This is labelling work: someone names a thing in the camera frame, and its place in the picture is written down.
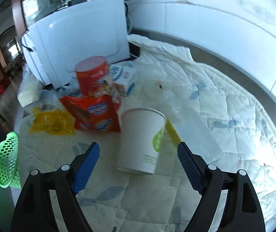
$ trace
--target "green logo on cup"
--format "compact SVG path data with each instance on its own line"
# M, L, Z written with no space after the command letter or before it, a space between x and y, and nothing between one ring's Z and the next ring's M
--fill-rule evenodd
M154 135L152 143L153 143L153 148L156 152L159 152L159 146L161 144L161 139L163 135L163 130L160 129L157 134Z

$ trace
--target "white paper cup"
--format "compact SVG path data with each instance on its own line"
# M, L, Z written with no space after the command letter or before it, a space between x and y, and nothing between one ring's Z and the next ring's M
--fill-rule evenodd
M135 108L121 116L119 170L154 174L166 117L150 108Z

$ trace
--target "white quilted blanket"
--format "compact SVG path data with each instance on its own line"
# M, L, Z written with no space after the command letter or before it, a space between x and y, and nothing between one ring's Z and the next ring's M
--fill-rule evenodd
M138 35L130 35L129 41L140 46L141 55L125 65L134 66L139 76L120 112L131 107L152 107L178 123L186 122L187 107L194 109L222 149L220 154L204 159L222 171L247 171L261 204L266 231L271 232L276 227L276 129L262 105L218 70L194 62L187 48ZM32 168L55 170L83 153L92 141L99 143L100 159L85 190L77 195L93 231L112 231L116 227L119 232L180 232L187 226L200 195L192 189L167 134L156 174L142 176L116 169L116 133L77 132L61 141L45 133L29 135L30 124L28 120L21 125L22 184ZM205 149L205 154L213 154L212 148ZM210 231L217 230L225 200L226 192L222 191ZM66 231L54 198L52 202L60 230Z

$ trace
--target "plastic bag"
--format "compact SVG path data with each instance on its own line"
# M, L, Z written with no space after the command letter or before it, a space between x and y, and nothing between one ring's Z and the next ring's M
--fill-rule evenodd
M17 93L17 99L21 106L25 107L37 101L43 87L43 84L35 77L26 63L23 70L23 80Z
M63 96L82 97L82 93L76 77L72 76L68 85L64 85L60 87L57 93L57 97L60 99Z

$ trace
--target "small white box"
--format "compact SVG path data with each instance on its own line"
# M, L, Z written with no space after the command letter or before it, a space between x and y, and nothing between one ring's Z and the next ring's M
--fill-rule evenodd
M136 69L122 65L111 65L110 74L113 77L113 83L115 84L118 93L121 96L127 97L136 82Z

